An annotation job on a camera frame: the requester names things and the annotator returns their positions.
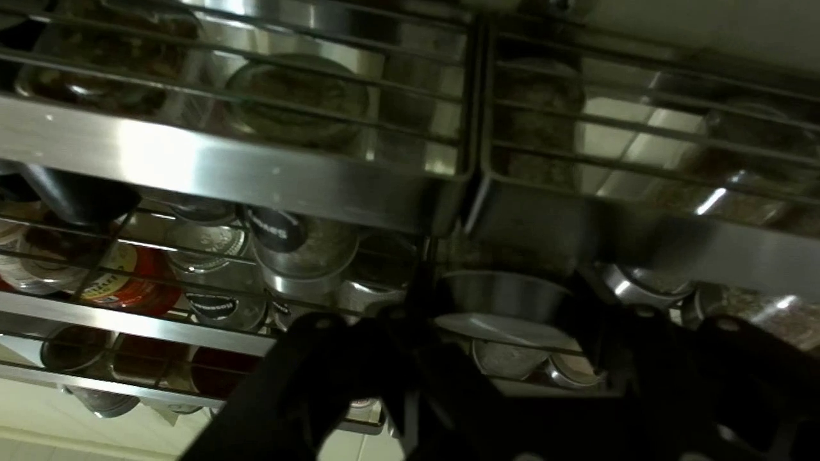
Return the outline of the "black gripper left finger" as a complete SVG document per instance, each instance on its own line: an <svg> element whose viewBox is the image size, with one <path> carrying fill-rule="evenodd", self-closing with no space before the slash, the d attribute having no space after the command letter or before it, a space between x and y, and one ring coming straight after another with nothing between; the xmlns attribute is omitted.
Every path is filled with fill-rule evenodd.
<svg viewBox="0 0 820 461"><path fill-rule="evenodd" d="M401 352L380 320L299 316L178 461L317 461L354 398L386 396Z"/></svg>

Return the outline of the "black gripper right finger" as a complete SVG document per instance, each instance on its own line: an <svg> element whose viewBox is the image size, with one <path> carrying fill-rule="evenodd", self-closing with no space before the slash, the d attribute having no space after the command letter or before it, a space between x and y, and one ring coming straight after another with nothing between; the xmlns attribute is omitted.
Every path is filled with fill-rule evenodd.
<svg viewBox="0 0 820 461"><path fill-rule="evenodd" d="M582 346L613 391L579 402L613 461L820 461L818 360L737 316L674 324L579 270Z"/></svg>

